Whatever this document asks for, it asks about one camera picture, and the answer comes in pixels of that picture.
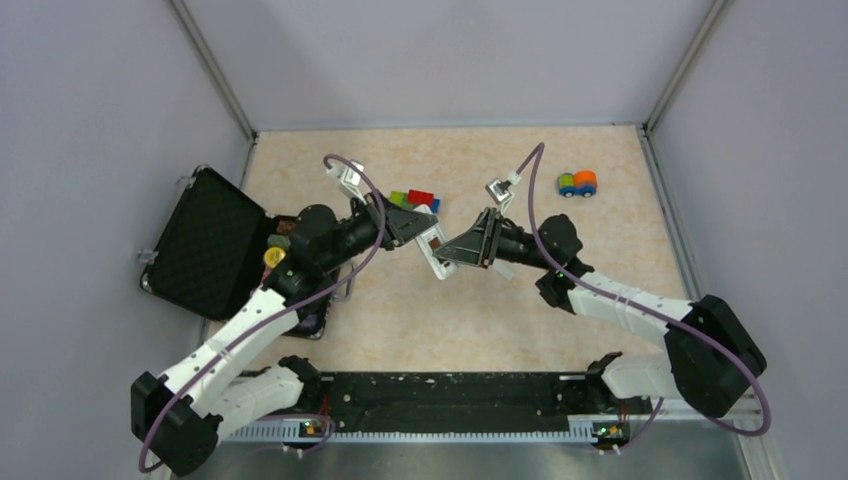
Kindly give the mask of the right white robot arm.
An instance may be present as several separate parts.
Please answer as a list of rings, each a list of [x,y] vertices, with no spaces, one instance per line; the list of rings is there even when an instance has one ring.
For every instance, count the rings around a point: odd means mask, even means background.
[[[768,427],[772,411],[759,377],[767,361],[722,298],[707,294],[680,300],[617,282],[578,257],[582,243],[564,214],[529,230],[487,208],[464,233],[438,246],[448,263],[488,268],[498,261],[536,267],[536,282],[552,308],[607,321],[659,348],[656,355],[624,356],[602,367],[586,385],[589,404],[612,412],[626,398],[680,399],[720,422],[747,393],[753,393]]]

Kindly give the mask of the white remote control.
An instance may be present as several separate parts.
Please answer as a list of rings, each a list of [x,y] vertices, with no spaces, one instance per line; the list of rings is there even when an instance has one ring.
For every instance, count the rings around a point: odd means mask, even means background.
[[[436,278],[439,280],[446,280],[458,271],[459,266],[451,261],[439,259],[435,255],[435,252],[433,252],[428,245],[428,241],[433,237],[438,237],[442,244],[447,240],[441,227],[439,225],[435,225],[418,235],[415,238],[415,242]]]

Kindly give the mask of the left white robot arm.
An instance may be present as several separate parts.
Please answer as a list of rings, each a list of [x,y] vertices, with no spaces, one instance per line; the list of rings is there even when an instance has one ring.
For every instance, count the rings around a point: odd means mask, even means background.
[[[357,279],[376,254],[402,247],[438,224],[427,210],[407,210],[384,198],[359,203],[338,220],[325,205],[301,212],[286,256],[211,338],[158,375],[145,372],[131,386],[131,427],[142,443],[139,469],[162,466],[178,475],[196,470],[222,440],[273,411],[272,401],[308,413],[320,386],[286,364],[244,387],[235,379],[273,340],[295,328],[298,310]]]

